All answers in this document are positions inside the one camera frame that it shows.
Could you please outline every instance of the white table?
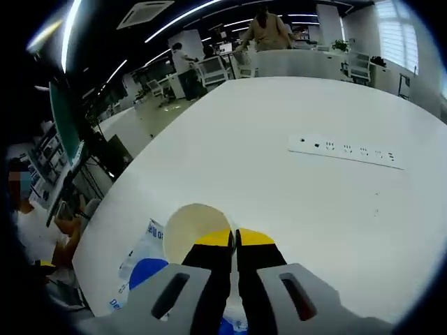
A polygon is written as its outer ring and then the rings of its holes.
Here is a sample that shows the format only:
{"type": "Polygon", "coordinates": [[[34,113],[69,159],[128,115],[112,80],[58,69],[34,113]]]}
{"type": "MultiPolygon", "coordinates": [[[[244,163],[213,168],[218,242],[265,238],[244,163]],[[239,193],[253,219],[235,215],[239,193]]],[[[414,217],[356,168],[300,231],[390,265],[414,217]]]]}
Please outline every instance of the white table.
{"type": "Polygon", "coordinates": [[[73,260],[80,286],[95,315],[108,314],[118,268],[149,218],[165,225],[200,202],[270,235],[351,311],[397,322],[446,247],[446,143],[446,125],[379,90],[294,77],[226,82],[110,189],[73,260]],[[392,147],[405,170],[289,152],[289,135],[300,133],[392,147]]]}
{"type": "Polygon", "coordinates": [[[316,50],[270,50],[257,52],[254,63],[260,77],[312,77],[348,79],[340,69],[345,54],[316,50]]]}

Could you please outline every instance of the paper cup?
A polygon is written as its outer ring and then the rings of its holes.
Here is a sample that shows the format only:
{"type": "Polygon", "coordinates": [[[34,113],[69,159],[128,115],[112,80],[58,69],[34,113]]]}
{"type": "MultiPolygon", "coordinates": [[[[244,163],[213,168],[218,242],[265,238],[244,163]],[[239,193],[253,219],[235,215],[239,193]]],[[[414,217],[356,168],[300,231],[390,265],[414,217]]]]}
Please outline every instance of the paper cup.
{"type": "Polygon", "coordinates": [[[188,204],[169,219],[163,233],[163,251],[169,263],[181,264],[201,237],[219,232],[235,231],[230,220],[218,209],[205,204],[188,204]]]}

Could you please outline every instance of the ceiling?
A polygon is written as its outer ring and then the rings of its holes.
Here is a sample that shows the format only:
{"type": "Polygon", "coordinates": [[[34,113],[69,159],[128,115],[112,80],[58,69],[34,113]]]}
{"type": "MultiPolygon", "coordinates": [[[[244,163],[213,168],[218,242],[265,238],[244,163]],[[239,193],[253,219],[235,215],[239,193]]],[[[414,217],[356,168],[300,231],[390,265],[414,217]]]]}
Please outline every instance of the ceiling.
{"type": "MultiPolygon", "coordinates": [[[[208,2],[209,0],[175,0],[150,22],[132,27],[118,29],[129,10],[138,0],[82,0],[68,45],[66,73],[72,88],[80,95],[91,89],[99,90],[117,67],[127,59],[119,73],[131,72],[144,66],[150,59],[168,49],[167,40],[184,29],[197,29],[202,38],[210,37],[209,29],[218,24],[228,24],[254,17],[260,1],[256,0],[222,0],[192,15],[185,17],[150,42],[145,40],[155,31],[169,23],[179,15],[208,2]]],[[[276,14],[313,14],[316,3],[329,1],[264,1],[272,13],[276,14]]],[[[340,0],[333,3],[341,15],[347,10],[355,10],[367,6],[370,1],[340,0]]],[[[229,27],[242,28],[248,24],[229,27]]],[[[64,26],[51,37],[44,47],[43,54],[54,64],[60,66],[61,41],[64,26]]]]}

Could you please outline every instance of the window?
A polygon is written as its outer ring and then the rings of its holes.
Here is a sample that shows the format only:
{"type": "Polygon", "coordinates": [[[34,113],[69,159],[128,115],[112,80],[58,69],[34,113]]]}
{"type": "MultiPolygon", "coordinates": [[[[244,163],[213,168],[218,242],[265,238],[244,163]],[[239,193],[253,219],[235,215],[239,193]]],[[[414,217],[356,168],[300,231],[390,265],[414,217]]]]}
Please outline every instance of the window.
{"type": "Polygon", "coordinates": [[[381,56],[418,74],[418,42],[409,8],[400,0],[383,0],[376,2],[376,12],[381,56]]]}

